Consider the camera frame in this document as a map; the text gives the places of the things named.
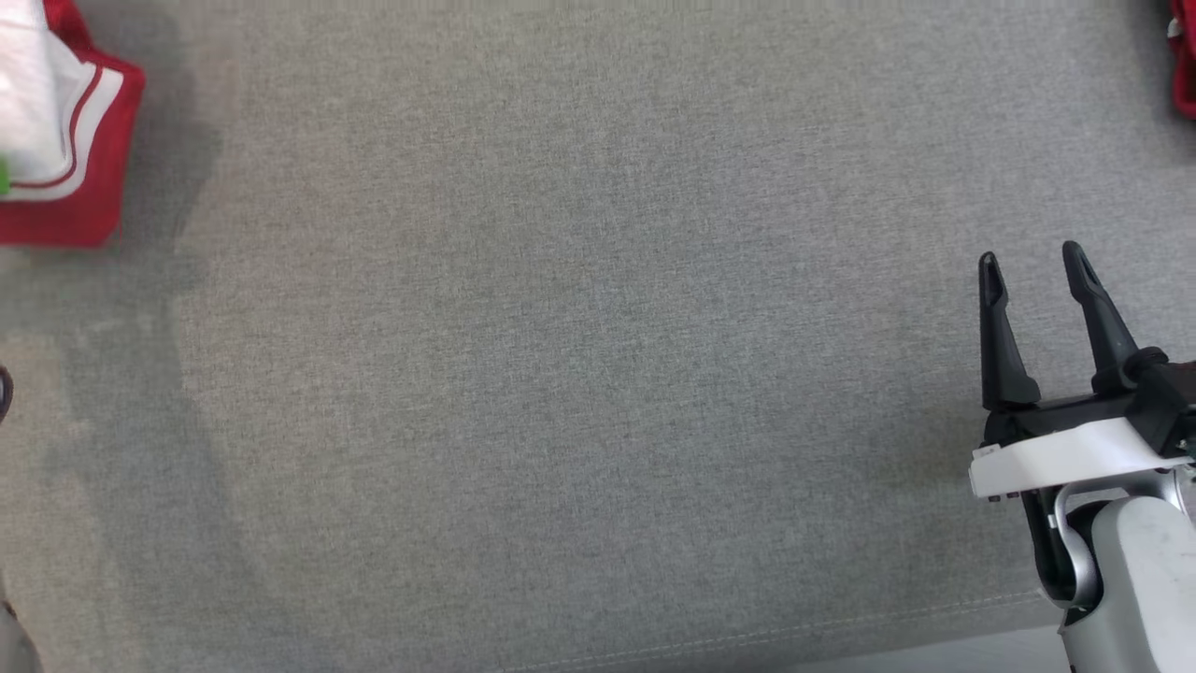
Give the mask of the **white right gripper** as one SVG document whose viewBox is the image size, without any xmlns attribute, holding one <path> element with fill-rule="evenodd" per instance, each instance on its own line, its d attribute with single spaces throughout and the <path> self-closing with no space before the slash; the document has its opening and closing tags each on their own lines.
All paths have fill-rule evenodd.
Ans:
<svg viewBox="0 0 1196 673">
<path fill-rule="evenodd" d="M 1137 351 L 1131 331 L 1078 241 L 1061 247 L 1070 295 L 1080 304 L 1096 367 L 1096 394 L 1043 402 L 1029 377 L 1007 316 L 1008 290 L 995 252 L 978 261 L 982 406 L 991 410 L 969 465 L 977 498 L 1072 482 L 1190 465 L 1184 449 L 1159 454 L 1125 417 L 1135 383 L 1124 366 Z"/>
</svg>

